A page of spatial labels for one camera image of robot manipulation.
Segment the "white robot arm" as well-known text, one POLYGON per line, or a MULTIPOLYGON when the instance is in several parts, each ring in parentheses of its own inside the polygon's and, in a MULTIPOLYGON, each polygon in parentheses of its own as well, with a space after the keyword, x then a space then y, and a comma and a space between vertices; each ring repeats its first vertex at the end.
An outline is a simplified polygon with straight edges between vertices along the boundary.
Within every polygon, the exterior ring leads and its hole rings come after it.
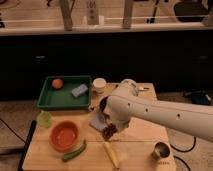
POLYGON ((106 106, 119 132, 138 118, 213 142, 213 106, 148 100, 139 96, 139 86, 132 79, 118 84, 106 106))

